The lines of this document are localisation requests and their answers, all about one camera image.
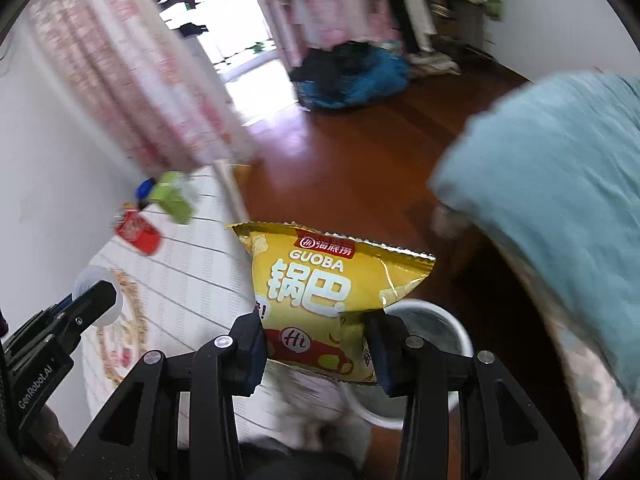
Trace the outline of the blue clothes pile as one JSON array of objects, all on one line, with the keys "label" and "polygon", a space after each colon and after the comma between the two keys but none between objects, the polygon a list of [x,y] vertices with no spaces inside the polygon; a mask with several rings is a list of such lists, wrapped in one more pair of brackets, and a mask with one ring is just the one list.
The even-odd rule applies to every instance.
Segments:
[{"label": "blue clothes pile", "polygon": [[331,50],[310,49],[289,73],[308,110],[362,107],[408,86],[407,61],[367,42],[347,41]]}]

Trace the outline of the red cola can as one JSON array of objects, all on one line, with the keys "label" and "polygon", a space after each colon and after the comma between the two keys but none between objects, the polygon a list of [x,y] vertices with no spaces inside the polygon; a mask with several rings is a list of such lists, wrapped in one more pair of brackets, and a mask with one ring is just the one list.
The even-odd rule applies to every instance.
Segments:
[{"label": "red cola can", "polygon": [[160,248],[160,231],[137,209],[124,208],[116,214],[114,232],[143,255],[152,256]]}]

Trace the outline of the green tissue box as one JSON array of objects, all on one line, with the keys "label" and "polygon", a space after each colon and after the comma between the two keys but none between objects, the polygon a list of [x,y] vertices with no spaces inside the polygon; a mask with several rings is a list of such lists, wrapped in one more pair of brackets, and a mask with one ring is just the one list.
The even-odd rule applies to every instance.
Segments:
[{"label": "green tissue box", "polygon": [[191,221],[199,200],[191,179],[180,171],[165,172],[149,195],[151,203],[160,206],[172,220],[180,224]]}]

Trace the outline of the yellow snack bag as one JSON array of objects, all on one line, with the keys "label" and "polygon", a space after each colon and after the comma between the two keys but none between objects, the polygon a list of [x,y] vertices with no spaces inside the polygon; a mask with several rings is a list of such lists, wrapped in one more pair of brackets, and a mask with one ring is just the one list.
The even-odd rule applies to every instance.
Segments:
[{"label": "yellow snack bag", "polygon": [[376,375],[363,315],[403,300],[432,272],[424,252],[295,223],[242,222],[267,356],[355,384]]}]

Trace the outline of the pink floral curtain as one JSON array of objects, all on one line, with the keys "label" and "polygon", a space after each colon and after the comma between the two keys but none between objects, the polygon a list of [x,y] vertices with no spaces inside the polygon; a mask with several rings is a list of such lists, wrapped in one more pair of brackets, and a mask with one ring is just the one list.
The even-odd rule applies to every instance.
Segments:
[{"label": "pink floral curtain", "polygon": [[55,73],[144,174],[254,162],[219,78],[152,0],[30,0],[27,15]]}]

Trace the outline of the patterned mattress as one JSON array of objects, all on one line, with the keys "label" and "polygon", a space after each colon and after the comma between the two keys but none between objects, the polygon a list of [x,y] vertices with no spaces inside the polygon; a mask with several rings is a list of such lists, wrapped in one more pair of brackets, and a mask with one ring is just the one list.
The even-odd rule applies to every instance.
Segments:
[{"label": "patterned mattress", "polygon": [[559,353],[577,415],[588,479],[639,477],[639,403],[615,378],[596,342],[572,320],[537,271],[515,252],[496,246],[524,286]]}]

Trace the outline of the floral white tablecloth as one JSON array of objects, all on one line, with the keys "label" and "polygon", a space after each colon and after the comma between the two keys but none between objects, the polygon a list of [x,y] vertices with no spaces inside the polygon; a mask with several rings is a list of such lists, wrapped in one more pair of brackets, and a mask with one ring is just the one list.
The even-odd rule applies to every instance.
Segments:
[{"label": "floral white tablecloth", "polygon": [[[162,234],[146,256],[113,236],[92,258],[117,278],[124,305],[117,320],[82,335],[89,411],[105,401],[145,352],[178,356],[228,333],[253,302],[250,259],[227,226],[246,212],[228,167],[220,162],[191,174],[198,192],[192,220],[179,224],[160,206],[142,212]],[[363,465],[371,427],[348,406],[342,389],[276,362],[250,398],[233,401],[240,440],[273,438],[290,448],[330,450]]]}]

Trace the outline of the light blue blanket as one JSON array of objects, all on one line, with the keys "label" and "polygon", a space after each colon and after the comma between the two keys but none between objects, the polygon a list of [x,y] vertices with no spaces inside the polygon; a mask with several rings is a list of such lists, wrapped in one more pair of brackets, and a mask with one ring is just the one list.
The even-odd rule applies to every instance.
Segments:
[{"label": "light blue blanket", "polygon": [[522,258],[639,396],[639,81],[564,73],[472,117],[428,181]]}]

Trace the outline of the hanging clothes rack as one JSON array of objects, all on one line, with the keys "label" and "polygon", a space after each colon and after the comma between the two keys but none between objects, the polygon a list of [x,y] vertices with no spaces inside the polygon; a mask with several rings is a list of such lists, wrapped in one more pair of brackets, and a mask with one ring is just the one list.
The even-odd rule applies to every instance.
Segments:
[{"label": "hanging clothes rack", "polygon": [[311,50],[366,42],[404,56],[413,77],[459,73],[484,48],[502,0],[257,0],[289,70]]}]

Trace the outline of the blue yellow toy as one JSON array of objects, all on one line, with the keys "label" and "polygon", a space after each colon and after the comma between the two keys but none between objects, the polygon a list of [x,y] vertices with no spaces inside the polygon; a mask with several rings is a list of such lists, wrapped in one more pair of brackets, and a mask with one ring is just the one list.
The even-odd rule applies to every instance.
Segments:
[{"label": "blue yellow toy", "polygon": [[144,180],[136,189],[136,204],[139,210],[143,210],[150,203],[150,194],[156,185],[154,178]]}]

